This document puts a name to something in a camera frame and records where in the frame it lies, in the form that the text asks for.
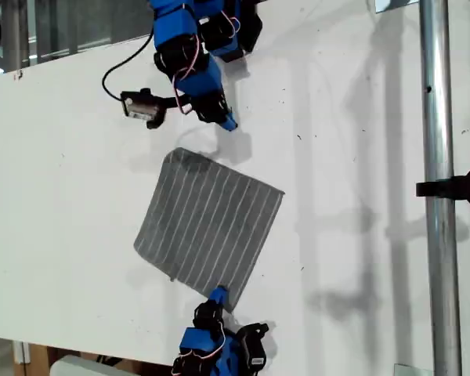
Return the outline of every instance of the silver pole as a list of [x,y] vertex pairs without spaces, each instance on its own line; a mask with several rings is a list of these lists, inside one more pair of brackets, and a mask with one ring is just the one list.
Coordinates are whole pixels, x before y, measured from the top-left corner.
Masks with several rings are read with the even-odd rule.
[[[447,0],[420,0],[427,182],[454,174]],[[427,198],[428,269],[435,376],[461,376],[454,201]]]

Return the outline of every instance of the white table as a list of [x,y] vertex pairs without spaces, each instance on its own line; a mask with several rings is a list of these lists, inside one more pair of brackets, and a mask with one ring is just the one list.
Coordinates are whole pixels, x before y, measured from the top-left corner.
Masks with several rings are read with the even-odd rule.
[[[267,375],[432,368],[418,8],[272,0],[226,93],[241,129],[168,114],[150,132],[100,87],[143,40],[0,77],[0,337],[172,363],[204,298],[132,243],[177,146],[285,191],[236,307],[267,320]],[[450,2],[457,174],[470,169],[470,2]],[[172,89],[153,48],[115,91]],[[457,204],[464,374],[470,375],[470,207]]]

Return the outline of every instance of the gray cloth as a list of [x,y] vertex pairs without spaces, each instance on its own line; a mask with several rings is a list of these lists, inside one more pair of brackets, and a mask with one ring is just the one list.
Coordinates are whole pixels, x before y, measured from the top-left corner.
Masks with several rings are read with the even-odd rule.
[[283,192],[178,148],[167,155],[134,248],[171,279],[235,307]]

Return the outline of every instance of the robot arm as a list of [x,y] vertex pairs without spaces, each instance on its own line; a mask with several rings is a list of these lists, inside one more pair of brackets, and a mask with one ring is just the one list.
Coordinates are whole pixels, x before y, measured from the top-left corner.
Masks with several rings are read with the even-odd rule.
[[183,335],[173,376],[253,376],[264,368],[261,340],[268,325],[248,325],[234,334],[224,328],[222,320],[227,302],[228,291],[218,287],[195,309],[195,327],[188,327]]
[[[175,90],[175,103],[153,96],[149,89],[123,92],[126,115],[148,120],[158,128],[168,108],[183,114],[194,110],[201,121],[227,131],[237,128],[213,56],[230,62],[251,52],[262,30],[258,0],[150,0],[154,8],[154,62]],[[179,97],[177,91],[185,95]],[[183,105],[190,103],[185,112]]]

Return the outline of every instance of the pole clamp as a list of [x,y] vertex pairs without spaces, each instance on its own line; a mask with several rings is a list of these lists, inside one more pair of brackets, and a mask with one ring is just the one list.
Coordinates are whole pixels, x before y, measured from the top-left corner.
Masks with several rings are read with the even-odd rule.
[[470,203],[470,172],[466,176],[453,176],[436,182],[418,183],[416,196],[447,198]]

